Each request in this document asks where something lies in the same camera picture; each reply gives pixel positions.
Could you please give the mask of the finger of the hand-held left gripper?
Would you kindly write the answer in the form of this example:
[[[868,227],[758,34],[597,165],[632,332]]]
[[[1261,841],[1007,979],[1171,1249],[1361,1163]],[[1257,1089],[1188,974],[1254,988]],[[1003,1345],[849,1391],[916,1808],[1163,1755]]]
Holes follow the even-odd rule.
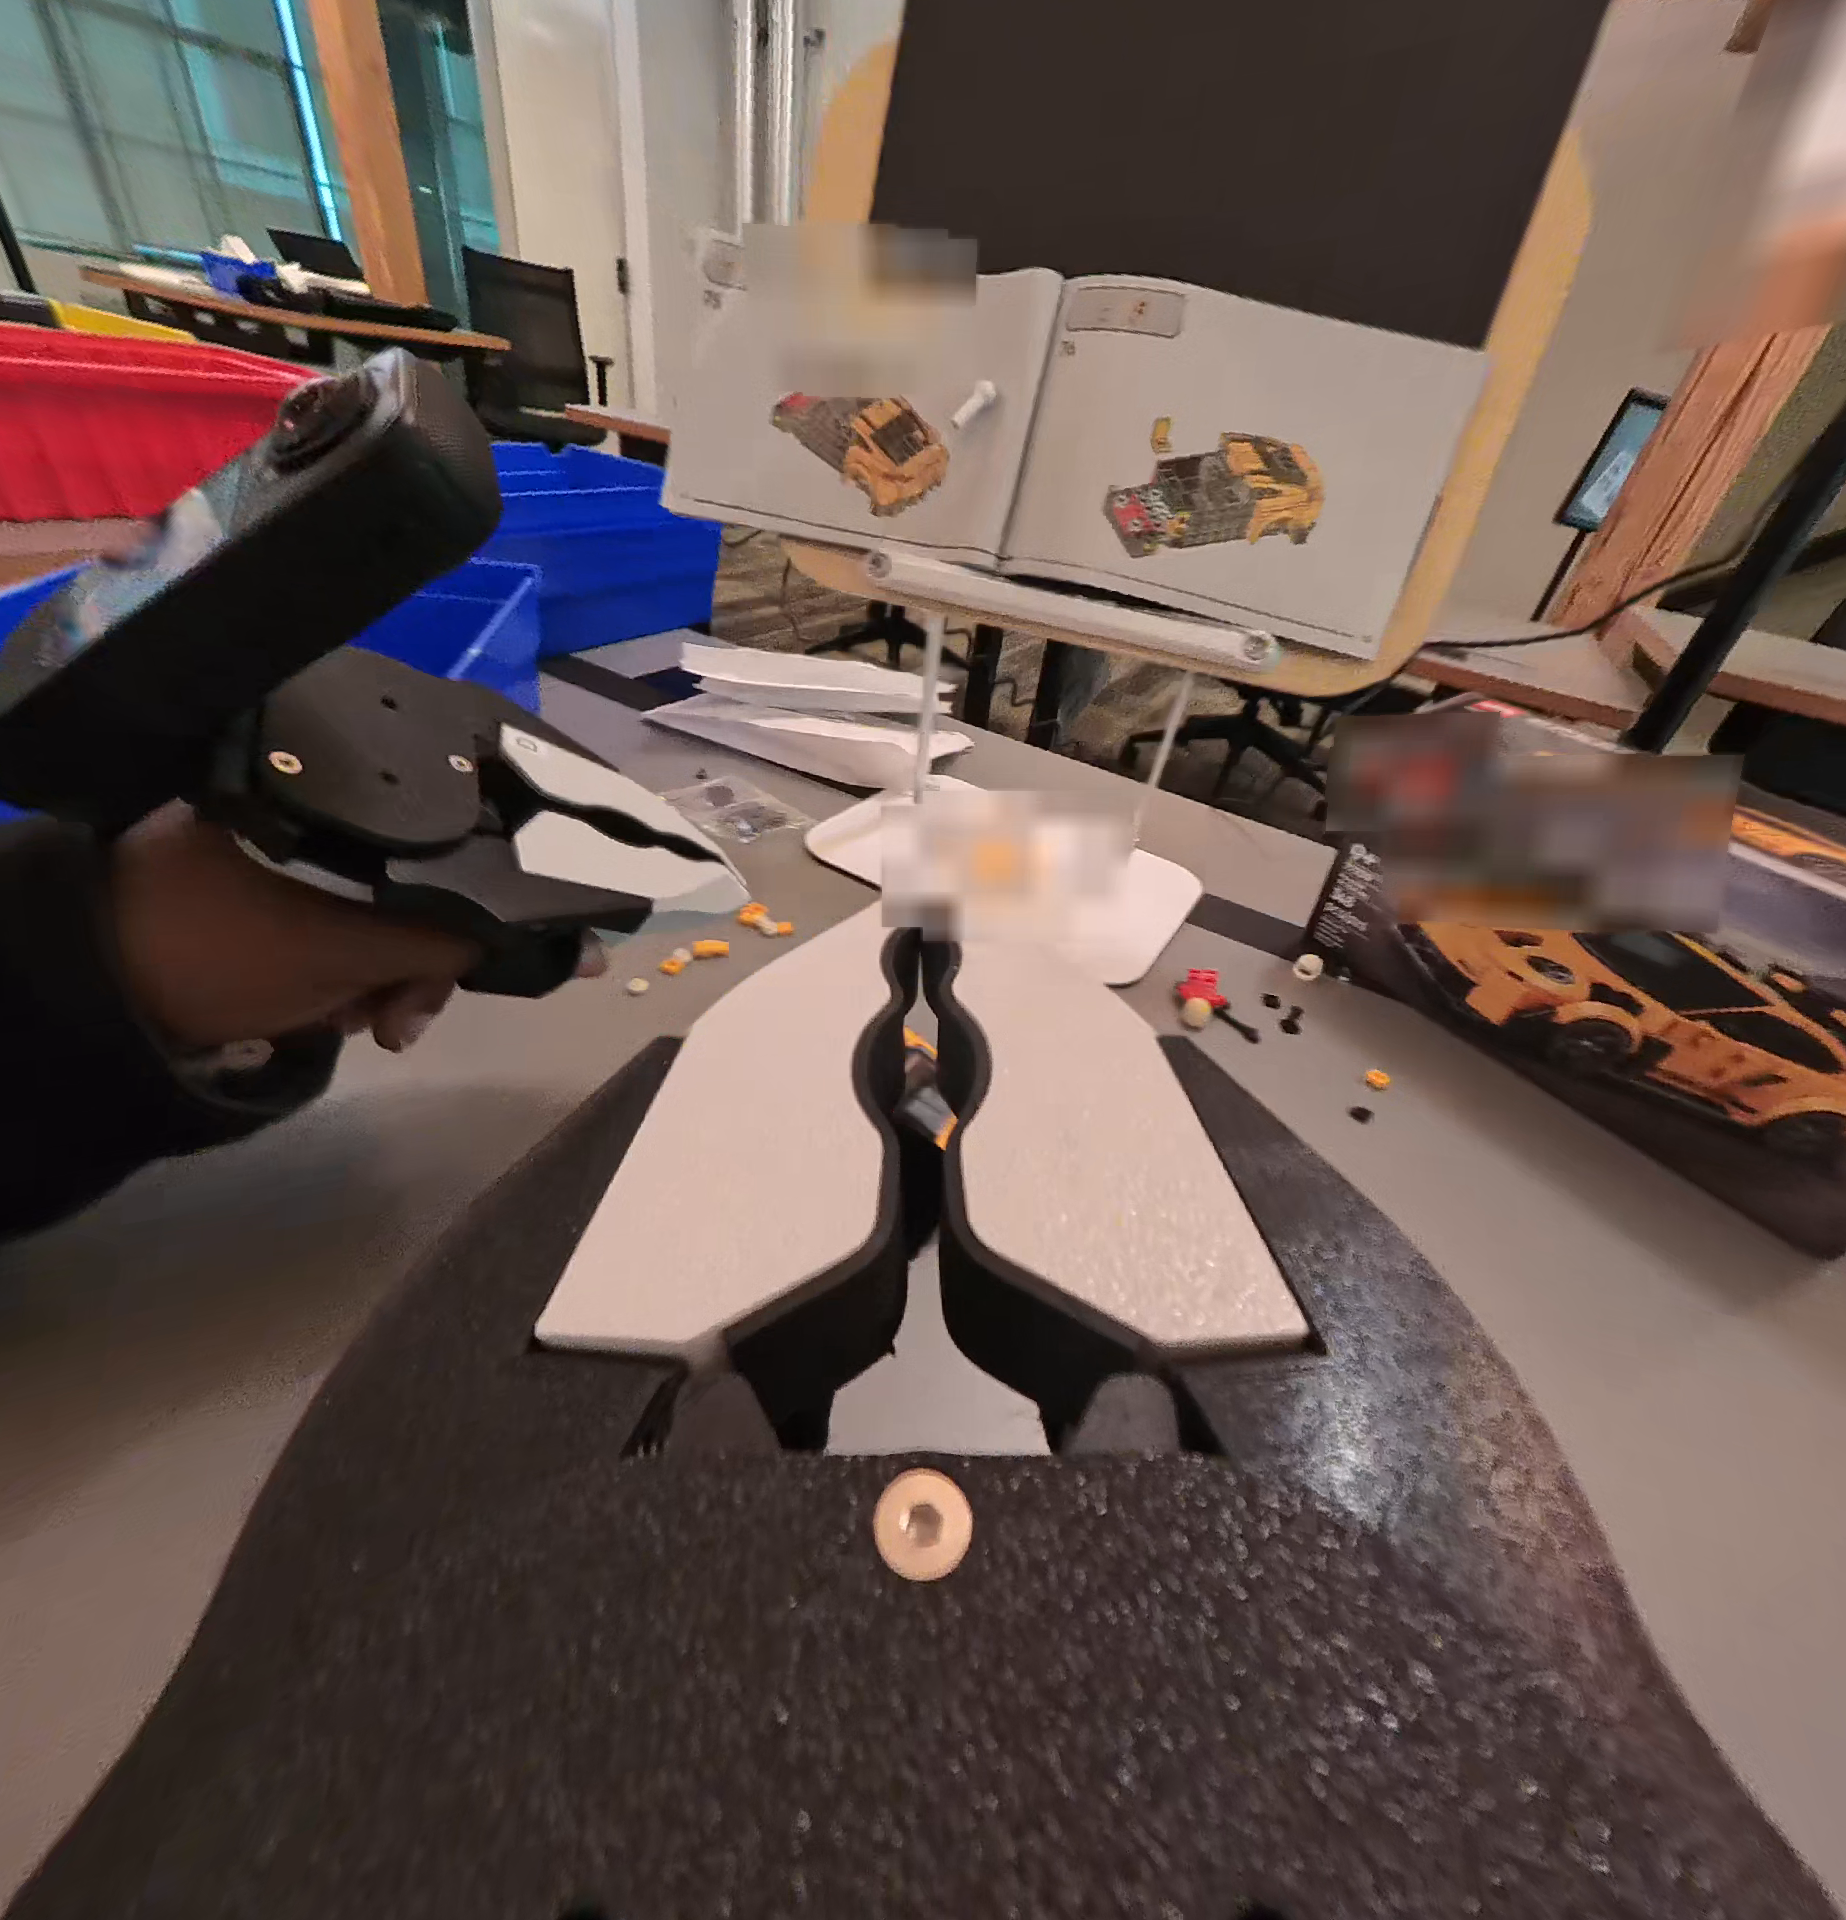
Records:
[[[684,821],[630,841],[598,821],[547,811],[514,829],[512,847],[526,877],[625,894],[652,919],[733,915],[753,897],[721,845]]]
[[[715,838],[685,813],[597,756],[521,722],[500,722],[503,765],[548,806],[598,825],[622,845],[660,845],[692,862],[731,868]]]

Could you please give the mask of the orange black lego car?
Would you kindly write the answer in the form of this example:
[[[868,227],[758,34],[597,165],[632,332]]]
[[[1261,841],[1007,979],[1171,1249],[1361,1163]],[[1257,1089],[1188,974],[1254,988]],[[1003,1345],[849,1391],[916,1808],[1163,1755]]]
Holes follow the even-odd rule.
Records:
[[[958,1133],[958,1110],[940,1082],[940,1048],[926,1036],[906,1025],[906,1071],[894,1101],[894,1118],[916,1137],[926,1137],[940,1152]]]

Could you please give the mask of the lego instruction booklet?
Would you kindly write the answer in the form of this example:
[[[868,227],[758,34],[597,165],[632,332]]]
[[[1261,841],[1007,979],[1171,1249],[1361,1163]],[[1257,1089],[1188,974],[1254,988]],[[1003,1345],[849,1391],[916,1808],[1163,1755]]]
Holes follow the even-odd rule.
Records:
[[[665,507],[1377,659],[1480,352],[1208,288],[753,227]]]

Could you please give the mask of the scattered orange white lego pieces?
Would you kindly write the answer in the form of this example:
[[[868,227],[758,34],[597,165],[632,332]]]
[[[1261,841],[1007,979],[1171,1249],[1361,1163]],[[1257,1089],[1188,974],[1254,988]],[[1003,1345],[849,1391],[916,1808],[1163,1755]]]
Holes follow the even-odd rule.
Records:
[[[695,966],[718,966],[747,944],[792,943],[797,919],[775,915],[764,900],[753,897],[733,906],[707,930],[688,930],[660,952],[632,955],[625,971],[612,974],[617,990],[628,999],[647,999],[665,979],[692,974]]]

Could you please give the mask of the lego set box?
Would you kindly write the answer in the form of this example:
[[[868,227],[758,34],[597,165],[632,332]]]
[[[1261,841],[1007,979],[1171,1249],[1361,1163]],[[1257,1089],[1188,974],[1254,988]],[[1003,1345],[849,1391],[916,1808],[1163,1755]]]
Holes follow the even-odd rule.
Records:
[[[1645,756],[1348,716],[1303,955],[1406,1000],[1800,1254],[1846,1254],[1846,730]]]

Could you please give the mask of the clear bag of dark pieces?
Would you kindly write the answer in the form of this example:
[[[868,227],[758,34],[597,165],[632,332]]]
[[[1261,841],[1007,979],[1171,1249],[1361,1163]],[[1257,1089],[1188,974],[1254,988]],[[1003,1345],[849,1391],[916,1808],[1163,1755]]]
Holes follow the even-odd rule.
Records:
[[[677,818],[707,838],[755,845],[775,834],[811,834],[813,821],[747,776],[700,776],[660,794]]]

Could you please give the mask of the long blue plastic bin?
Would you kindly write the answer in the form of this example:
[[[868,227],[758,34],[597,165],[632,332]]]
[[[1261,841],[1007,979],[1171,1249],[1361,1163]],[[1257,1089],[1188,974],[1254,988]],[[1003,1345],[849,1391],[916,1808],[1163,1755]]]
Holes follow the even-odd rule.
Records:
[[[598,445],[497,443],[500,530],[476,560],[537,572],[541,659],[707,632],[721,523],[677,518],[665,470]]]

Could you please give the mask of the white book stand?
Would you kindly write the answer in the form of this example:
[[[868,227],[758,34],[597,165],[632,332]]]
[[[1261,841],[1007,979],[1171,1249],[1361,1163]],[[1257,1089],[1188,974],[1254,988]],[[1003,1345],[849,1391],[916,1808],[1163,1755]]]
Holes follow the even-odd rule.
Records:
[[[851,218],[870,210],[898,50],[898,38],[868,50],[823,111],[811,181],[811,212],[823,218]],[[1489,379],[1464,428],[1456,461],[1379,655],[1373,662],[1348,662],[1314,650],[1291,650],[1273,669],[1276,693],[1343,693],[1354,669],[1379,679],[1409,667],[1415,651],[1440,632],[1464,553],[1474,536],[1493,470],[1502,461],[1575,288],[1588,233],[1590,179],[1579,135],[1566,132],[1493,315]],[[1151,974],[1193,916],[1202,891],[1204,885],[1188,868],[1151,850],[1133,850],[1117,877],[1117,889],[1084,900],[1068,952],[1084,974],[1125,988]]]

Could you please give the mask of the black mesh office chair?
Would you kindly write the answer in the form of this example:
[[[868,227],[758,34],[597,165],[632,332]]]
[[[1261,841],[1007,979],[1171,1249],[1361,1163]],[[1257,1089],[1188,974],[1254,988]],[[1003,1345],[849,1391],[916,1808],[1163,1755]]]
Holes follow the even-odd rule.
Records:
[[[471,408],[494,443],[605,445],[609,429],[572,422],[592,402],[592,356],[582,348],[572,268],[462,248],[471,332],[503,337],[464,371]]]

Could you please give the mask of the cluttered wooden desk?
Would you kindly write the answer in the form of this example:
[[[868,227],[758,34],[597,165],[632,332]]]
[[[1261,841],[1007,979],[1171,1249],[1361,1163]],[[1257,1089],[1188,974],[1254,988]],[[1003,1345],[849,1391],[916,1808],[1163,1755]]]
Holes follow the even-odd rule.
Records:
[[[160,325],[180,328],[209,342],[239,347],[252,352],[272,352],[285,360],[296,360],[296,348],[285,348],[285,339],[331,339],[345,342],[354,348],[386,348],[398,347],[414,352],[419,360],[450,364],[450,362],[486,362],[512,352],[512,339],[497,333],[481,333],[471,328],[410,328],[410,325],[385,325],[362,318],[333,318],[326,313],[296,313],[287,306],[266,306],[221,295],[209,288],[163,284],[152,274],[139,274],[129,268],[103,268],[93,261],[77,266],[82,284],[105,294],[118,294],[132,315],[152,318]]]

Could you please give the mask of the large black board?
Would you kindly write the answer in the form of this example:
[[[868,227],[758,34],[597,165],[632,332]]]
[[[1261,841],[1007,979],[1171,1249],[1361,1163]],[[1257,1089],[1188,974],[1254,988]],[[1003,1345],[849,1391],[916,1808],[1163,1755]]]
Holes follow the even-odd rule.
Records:
[[[1486,348],[1606,4],[908,4],[870,218]]]

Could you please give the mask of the black metal pole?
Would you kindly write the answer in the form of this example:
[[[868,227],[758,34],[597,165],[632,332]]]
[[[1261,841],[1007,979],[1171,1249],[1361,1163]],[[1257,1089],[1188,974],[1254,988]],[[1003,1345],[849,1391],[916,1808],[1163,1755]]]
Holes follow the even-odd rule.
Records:
[[[1753,629],[1775,584],[1800,558],[1820,515],[1846,488],[1846,399],[1800,459],[1772,511],[1756,527],[1743,558],[1726,573],[1715,601],[1704,613],[1695,639],[1671,662],[1637,719],[1623,734],[1623,748],[1661,756],[1682,734],[1691,710],[1708,696],[1738,642]]]

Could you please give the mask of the glass window wall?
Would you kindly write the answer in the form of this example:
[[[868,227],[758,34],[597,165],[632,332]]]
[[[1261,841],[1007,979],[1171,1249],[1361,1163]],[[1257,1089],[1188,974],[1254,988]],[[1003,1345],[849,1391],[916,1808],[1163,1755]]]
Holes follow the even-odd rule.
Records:
[[[351,237],[306,4],[0,4],[0,210],[25,260]]]

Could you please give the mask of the wall notice panel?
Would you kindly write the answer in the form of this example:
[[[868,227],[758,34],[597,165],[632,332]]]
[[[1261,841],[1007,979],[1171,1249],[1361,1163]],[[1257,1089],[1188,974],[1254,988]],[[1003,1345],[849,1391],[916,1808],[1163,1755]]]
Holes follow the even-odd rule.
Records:
[[[1641,386],[1626,396],[1554,515],[1555,527],[1588,536],[1606,523],[1668,406],[1668,396]]]

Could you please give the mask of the rough wooden post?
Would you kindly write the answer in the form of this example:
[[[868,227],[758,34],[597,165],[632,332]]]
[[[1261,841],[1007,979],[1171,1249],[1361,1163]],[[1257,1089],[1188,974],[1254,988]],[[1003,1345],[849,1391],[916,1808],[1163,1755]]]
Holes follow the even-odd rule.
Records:
[[[1668,594],[1829,339],[1829,325],[1701,348],[1606,523],[1588,536],[1548,623],[1601,632]]]

